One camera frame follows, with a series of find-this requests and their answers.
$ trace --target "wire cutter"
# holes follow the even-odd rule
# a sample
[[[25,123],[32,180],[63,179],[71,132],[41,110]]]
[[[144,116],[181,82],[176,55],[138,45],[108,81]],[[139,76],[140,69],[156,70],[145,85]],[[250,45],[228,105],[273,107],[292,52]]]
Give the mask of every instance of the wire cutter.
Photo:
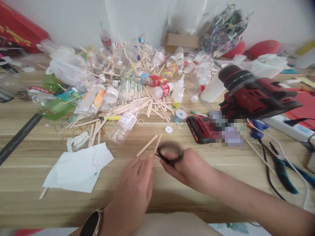
[[[273,144],[271,142],[269,142],[269,144],[270,144],[272,151],[265,144],[263,144],[263,146],[265,147],[265,149],[268,151],[268,153],[272,157],[272,160],[273,160],[274,165],[275,165],[275,171],[276,171],[277,177],[279,178],[280,182],[282,183],[282,185],[284,186],[284,188],[288,192],[290,192],[292,194],[299,193],[297,191],[297,189],[291,183],[291,181],[287,175],[287,172],[286,172],[286,167],[289,167],[292,170],[293,170],[293,168],[291,167],[291,165],[289,164],[289,162],[287,160],[282,159],[280,157],[279,152],[276,150],[276,148],[273,146]],[[311,175],[309,175],[308,173],[306,173],[301,168],[297,167],[296,165],[293,164],[293,166],[305,178],[305,180],[308,181],[313,188],[315,188],[315,178],[312,177]]]

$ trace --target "thread spool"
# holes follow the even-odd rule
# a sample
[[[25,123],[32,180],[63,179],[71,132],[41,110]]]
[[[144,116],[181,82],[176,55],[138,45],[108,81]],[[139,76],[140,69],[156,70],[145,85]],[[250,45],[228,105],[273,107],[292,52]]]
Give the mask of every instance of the thread spool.
[[[173,116],[173,121],[175,123],[181,123],[183,121],[183,119],[185,119],[187,117],[186,112],[182,111],[182,110],[177,110]]]

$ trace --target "white paper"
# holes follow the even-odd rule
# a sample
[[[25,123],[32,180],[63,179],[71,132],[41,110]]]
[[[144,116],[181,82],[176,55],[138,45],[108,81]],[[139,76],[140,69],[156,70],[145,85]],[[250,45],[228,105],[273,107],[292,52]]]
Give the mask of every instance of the white paper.
[[[114,159],[105,143],[77,152],[64,152],[43,187],[91,193],[100,171]]]

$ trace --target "power strip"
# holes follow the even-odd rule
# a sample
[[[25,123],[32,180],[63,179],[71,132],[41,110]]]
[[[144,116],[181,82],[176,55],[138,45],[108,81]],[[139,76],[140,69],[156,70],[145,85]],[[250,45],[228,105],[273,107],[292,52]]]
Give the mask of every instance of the power strip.
[[[284,123],[285,120],[289,120],[282,115],[272,116],[270,118],[263,119],[268,125],[280,130],[282,133],[289,135],[290,137],[296,139],[300,142],[307,142],[307,139],[314,134],[314,131],[296,124],[295,126],[290,126]]]

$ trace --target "wooden table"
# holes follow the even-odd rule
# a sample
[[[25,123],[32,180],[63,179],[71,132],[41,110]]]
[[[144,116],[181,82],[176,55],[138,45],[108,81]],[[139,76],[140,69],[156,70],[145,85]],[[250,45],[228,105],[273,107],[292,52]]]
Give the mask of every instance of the wooden table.
[[[42,75],[42,71],[37,71],[32,76],[32,80],[40,82]],[[223,94],[211,104],[216,110],[219,109],[217,105],[219,101],[223,101]],[[182,105],[198,112],[206,112],[200,102],[191,103],[187,94]],[[1,104],[0,109],[0,144],[3,147],[32,117],[36,107],[32,102],[15,99],[7,104]],[[49,228],[82,225],[94,209],[110,202],[122,168],[155,134],[163,134],[162,141],[172,140],[180,143],[184,148],[194,148],[213,167],[251,186],[274,194],[266,179],[265,165],[249,146],[199,145],[195,143],[187,124],[179,130],[174,122],[161,122],[161,118],[154,113],[151,113],[150,118],[145,116],[145,111],[142,113],[140,119],[151,124],[142,127],[135,125],[123,146],[108,141],[106,135],[102,137],[102,141],[107,143],[115,159],[102,169],[91,194],[50,188],[45,197],[39,200],[47,174],[61,154],[66,151],[62,138],[67,135],[73,136],[73,129],[59,133],[62,126],[66,125],[66,118],[55,122],[43,118],[0,167],[0,227]],[[168,125],[173,128],[173,133],[169,135],[164,132],[164,128]],[[112,121],[108,121],[105,127],[111,130]],[[274,128],[268,129],[267,132],[281,141],[287,156],[294,164],[305,166],[310,153],[300,143]],[[140,157],[144,158],[152,152],[155,143],[156,141]],[[154,189],[148,212],[193,212],[208,223],[252,220],[223,205],[219,200],[181,184],[164,172],[157,157],[154,162],[156,165]],[[300,206],[305,196],[304,184],[297,174],[290,170],[288,174],[300,194],[291,195],[286,192],[273,173],[271,173],[271,180],[284,198]],[[315,213],[314,199],[315,191],[311,188],[308,208],[313,213]]]

